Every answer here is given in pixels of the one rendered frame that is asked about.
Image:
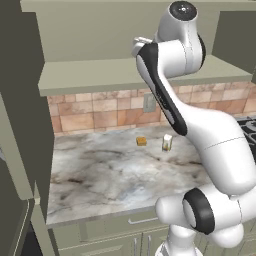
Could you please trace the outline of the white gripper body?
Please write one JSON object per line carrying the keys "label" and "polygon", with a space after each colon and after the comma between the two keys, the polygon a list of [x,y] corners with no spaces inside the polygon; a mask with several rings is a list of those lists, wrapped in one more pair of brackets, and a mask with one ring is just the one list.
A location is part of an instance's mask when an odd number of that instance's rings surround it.
{"label": "white gripper body", "polygon": [[133,48],[131,52],[132,56],[135,57],[145,44],[150,44],[152,42],[153,42],[152,39],[148,39],[144,37],[135,37],[133,39]]}

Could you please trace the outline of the pale yellow jam jar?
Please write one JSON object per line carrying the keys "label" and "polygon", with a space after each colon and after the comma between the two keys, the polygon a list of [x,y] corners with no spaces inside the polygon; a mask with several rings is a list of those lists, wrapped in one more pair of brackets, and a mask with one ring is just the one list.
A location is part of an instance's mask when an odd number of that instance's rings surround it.
{"label": "pale yellow jam jar", "polygon": [[163,136],[163,142],[162,142],[162,150],[163,151],[170,151],[171,150],[172,139],[173,139],[173,137],[169,134],[165,134]]}

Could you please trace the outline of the dark olive tall cabinet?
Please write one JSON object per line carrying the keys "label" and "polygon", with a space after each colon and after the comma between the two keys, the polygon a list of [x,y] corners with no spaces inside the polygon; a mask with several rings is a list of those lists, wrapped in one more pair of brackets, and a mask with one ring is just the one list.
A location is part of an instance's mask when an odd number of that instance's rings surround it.
{"label": "dark olive tall cabinet", "polygon": [[0,256],[59,256],[46,227],[54,134],[36,14],[0,0]]}

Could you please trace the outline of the black hob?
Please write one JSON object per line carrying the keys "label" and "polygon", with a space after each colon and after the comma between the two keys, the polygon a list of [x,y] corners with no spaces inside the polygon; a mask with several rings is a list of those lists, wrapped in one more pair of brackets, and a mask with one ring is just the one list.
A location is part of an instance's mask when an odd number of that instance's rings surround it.
{"label": "black hob", "polygon": [[245,134],[256,161],[256,115],[237,117],[236,120]]}

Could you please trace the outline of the pale green drawer front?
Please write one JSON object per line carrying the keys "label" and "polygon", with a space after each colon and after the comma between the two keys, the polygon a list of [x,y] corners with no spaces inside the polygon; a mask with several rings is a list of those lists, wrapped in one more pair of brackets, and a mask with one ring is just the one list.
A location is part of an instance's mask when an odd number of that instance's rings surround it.
{"label": "pale green drawer front", "polygon": [[89,241],[90,239],[96,239],[104,236],[135,232],[163,226],[159,219],[137,225],[130,225],[128,223],[129,218],[131,218],[132,221],[143,219],[141,216],[133,215],[82,223],[79,225],[80,240]]}

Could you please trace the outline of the pale green cupboard door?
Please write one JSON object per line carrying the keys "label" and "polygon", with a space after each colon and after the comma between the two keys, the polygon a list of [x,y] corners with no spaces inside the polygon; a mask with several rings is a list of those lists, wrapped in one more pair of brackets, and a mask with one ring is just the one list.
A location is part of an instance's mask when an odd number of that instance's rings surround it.
{"label": "pale green cupboard door", "polygon": [[141,233],[111,237],[102,241],[60,249],[60,256],[133,256],[133,240],[137,238],[137,256],[140,256]]}
{"label": "pale green cupboard door", "polygon": [[150,256],[155,256],[158,247],[166,240],[168,227],[148,230],[142,233],[141,256],[147,256],[148,235],[151,235],[151,252]]}

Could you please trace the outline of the olive green wall cabinet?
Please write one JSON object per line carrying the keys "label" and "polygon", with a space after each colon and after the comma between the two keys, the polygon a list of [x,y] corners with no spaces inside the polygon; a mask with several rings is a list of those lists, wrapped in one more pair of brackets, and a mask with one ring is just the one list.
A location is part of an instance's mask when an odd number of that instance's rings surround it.
{"label": "olive green wall cabinet", "polygon": [[[153,38],[160,17],[173,0],[22,0],[24,13],[36,14],[45,64],[42,96],[141,89],[132,57],[133,39]],[[198,10],[197,27],[206,46],[203,67],[174,78],[175,85],[250,81],[246,66],[222,57],[214,47],[219,18],[229,12],[256,16],[256,0],[188,0]]]}

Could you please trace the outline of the grey wall outlet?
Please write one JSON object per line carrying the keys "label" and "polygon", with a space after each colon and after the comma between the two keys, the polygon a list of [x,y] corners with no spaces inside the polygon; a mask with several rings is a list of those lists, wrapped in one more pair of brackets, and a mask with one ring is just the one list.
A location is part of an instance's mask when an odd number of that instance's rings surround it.
{"label": "grey wall outlet", "polygon": [[143,111],[145,113],[154,112],[156,109],[156,100],[152,93],[144,94]]}

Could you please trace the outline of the dark olive wall cabinet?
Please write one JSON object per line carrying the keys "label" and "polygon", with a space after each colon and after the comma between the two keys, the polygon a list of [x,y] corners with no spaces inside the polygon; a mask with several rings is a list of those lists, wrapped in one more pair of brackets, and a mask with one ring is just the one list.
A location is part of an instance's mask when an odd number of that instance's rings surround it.
{"label": "dark olive wall cabinet", "polygon": [[256,11],[221,11],[212,54],[256,83]]}

